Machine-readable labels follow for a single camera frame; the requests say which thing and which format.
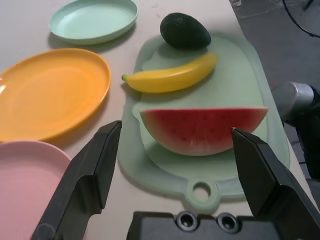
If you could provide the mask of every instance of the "watermelon slice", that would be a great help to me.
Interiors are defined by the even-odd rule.
[[[148,109],[140,115],[150,135],[166,149],[206,156],[232,148],[232,128],[252,133],[267,112],[267,107]]]

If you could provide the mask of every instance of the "cutting board hole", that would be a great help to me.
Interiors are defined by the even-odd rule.
[[[210,187],[204,183],[199,182],[193,187],[193,194],[200,201],[207,201],[211,195]]]

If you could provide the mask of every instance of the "floor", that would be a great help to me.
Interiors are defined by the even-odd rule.
[[[281,0],[242,0],[234,7],[246,39],[255,47],[271,87],[284,82],[310,84],[320,89],[320,38],[302,32],[289,18]],[[290,12],[303,27],[320,35],[320,1],[304,12],[303,0],[286,0]],[[284,129],[302,171],[310,178],[294,127]],[[320,206],[320,185],[309,185]]]

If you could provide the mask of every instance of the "mint green plate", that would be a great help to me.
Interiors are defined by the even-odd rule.
[[[55,12],[50,30],[71,44],[100,44],[127,32],[137,16],[132,0],[78,0]]]

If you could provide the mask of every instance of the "toy fruit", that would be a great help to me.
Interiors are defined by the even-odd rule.
[[[232,148],[232,128],[252,133],[267,112],[267,107],[228,107],[149,109],[140,115],[163,147],[177,154],[206,156]]]
[[[139,92],[167,93],[199,83],[211,73],[217,61],[216,54],[207,53],[182,66],[140,71],[133,75],[123,75],[122,80]]]
[[[163,39],[172,47],[185,50],[202,49],[211,43],[207,29],[192,16],[175,12],[160,24]]]

